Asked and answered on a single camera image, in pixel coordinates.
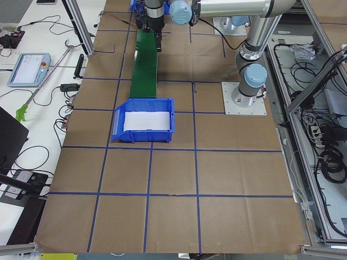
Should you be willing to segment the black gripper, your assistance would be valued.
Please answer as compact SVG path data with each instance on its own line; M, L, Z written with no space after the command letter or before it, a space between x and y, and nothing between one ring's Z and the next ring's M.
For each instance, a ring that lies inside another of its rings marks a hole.
M164 1L145 0L135 1L136 26L141 29L144 24L155 32L155 46L157 51L162 51L162 29L164 23Z

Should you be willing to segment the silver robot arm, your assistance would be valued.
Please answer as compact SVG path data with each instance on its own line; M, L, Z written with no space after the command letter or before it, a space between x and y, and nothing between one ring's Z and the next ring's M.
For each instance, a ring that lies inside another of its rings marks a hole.
M282 14L288 11L294 1L169 1L171 20L178 25L194 26L206 17L252 16L247 38L236 54L236 65L240 83L232 92L233 102L243 108L252 106L257 93L264 86L267 70L257 63L264 52Z

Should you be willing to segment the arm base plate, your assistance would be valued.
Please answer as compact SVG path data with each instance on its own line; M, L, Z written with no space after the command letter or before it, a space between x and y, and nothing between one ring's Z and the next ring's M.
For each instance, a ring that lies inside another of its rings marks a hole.
M221 82L226 115L266 116L266 107L261 90L256 96L247 97L239 92L238 82Z
M246 36L245 24L248 20L248 16L214 17L213 25L224 35Z

